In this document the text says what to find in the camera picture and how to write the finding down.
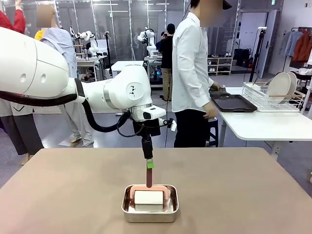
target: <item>black tray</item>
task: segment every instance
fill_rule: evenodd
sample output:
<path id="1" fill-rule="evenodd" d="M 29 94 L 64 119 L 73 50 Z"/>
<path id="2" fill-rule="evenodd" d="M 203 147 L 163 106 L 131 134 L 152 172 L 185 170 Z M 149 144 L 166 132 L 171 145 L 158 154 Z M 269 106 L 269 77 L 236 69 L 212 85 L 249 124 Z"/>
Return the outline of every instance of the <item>black tray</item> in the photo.
<path id="1" fill-rule="evenodd" d="M 221 112 L 251 113 L 258 109 L 242 95 L 211 94 L 210 96 Z"/>

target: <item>fluorescent light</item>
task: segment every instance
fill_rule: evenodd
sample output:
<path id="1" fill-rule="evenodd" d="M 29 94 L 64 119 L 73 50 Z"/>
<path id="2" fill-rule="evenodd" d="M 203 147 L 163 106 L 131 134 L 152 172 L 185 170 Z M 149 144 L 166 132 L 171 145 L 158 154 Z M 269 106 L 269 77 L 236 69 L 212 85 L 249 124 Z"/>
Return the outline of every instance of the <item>fluorescent light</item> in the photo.
<path id="1" fill-rule="evenodd" d="M 106 4 L 106 3 L 94 3 L 93 5 L 96 5 L 96 6 L 118 6 L 118 3 L 112 3 L 112 4 Z"/>

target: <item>person in black shirt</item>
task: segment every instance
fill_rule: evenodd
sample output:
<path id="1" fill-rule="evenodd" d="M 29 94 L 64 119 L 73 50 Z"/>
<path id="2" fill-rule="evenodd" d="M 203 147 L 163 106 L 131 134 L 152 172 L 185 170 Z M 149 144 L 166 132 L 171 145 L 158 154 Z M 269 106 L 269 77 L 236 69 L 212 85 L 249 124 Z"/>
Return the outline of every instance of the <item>person in black shirt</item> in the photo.
<path id="1" fill-rule="evenodd" d="M 167 26 L 167 37 L 161 40 L 159 52 L 162 53 L 161 73 L 162 73 L 162 90 L 164 101 L 171 101 L 172 96 L 172 39 L 176 27 L 169 23 Z"/>
<path id="2" fill-rule="evenodd" d="M 165 39 L 166 37 L 167 37 L 167 33 L 166 33 L 166 32 L 162 32 L 162 33 L 160 34 L 160 41 L 156 43 L 156 49 L 157 49 L 157 50 L 159 50 L 159 48 L 160 48 L 160 42 L 161 42 L 161 40 Z"/>

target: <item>brown jacket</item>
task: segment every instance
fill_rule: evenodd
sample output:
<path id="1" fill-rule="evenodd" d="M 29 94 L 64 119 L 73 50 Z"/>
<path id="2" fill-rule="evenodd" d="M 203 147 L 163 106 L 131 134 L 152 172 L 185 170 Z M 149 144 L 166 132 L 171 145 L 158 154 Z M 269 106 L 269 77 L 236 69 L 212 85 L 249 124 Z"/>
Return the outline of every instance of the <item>brown jacket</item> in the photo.
<path id="1" fill-rule="evenodd" d="M 294 49 L 293 61 L 307 62 L 312 50 L 312 41 L 309 32 L 305 32 L 302 37 L 297 41 Z"/>

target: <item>man in white shirt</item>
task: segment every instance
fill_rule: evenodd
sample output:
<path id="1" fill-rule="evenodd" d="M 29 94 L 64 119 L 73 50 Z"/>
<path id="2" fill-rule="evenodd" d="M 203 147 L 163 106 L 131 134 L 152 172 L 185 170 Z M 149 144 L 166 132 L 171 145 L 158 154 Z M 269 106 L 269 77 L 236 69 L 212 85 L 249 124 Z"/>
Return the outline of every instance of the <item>man in white shirt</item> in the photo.
<path id="1" fill-rule="evenodd" d="M 218 114 L 210 100 L 209 88 L 220 86 L 208 76 L 208 39 L 205 28 L 223 9 L 231 6 L 223 0 L 191 0 L 191 12 L 182 21 L 173 38 L 172 111 L 177 122 L 175 147 L 205 147 L 206 124 Z"/>

